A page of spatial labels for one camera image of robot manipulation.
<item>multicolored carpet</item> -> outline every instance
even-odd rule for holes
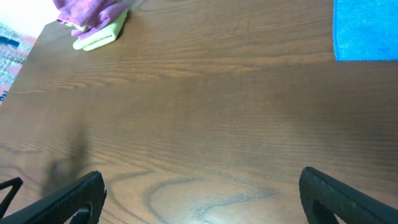
[[[18,34],[9,27],[0,23],[0,105],[7,96],[7,93],[14,83],[19,70],[22,68],[36,38]]]

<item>white surface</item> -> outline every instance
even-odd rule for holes
[[[1,0],[0,22],[21,34],[38,37],[59,12],[52,0]]]

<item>wooden table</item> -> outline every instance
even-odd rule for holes
[[[100,223],[305,223],[305,166],[398,207],[397,63],[335,62],[332,1],[132,8],[100,49],[37,40],[0,107],[8,214],[99,170]]]

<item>purple towel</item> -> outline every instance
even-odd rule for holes
[[[106,9],[102,10],[98,14],[95,14],[87,23],[88,27],[85,31],[80,31],[78,29],[72,30],[72,36],[79,36],[80,40],[83,40],[102,28],[106,27],[110,22],[117,18],[123,10],[127,9],[129,4],[126,2],[115,3]]]
[[[61,12],[57,22],[65,24],[73,23],[84,26],[100,8],[107,8],[114,0],[53,0],[55,7]]]

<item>green cloth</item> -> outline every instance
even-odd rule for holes
[[[75,43],[73,43],[73,48],[75,50],[83,49],[89,51],[116,40],[124,24],[124,20],[126,20],[127,12],[128,9],[125,9],[120,13],[118,18],[95,34],[83,40],[76,40]]]
[[[86,29],[88,27],[87,25],[84,25],[84,26],[80,27],[80,26],[78,26],[76,24],[73,24],[73,23],[70,23],[70,22],[67,22],[65,25],[68,26],[68,27],[76,28],[76,29],[78,29],[80,31],[83,31],[83,32],[86,31]]]

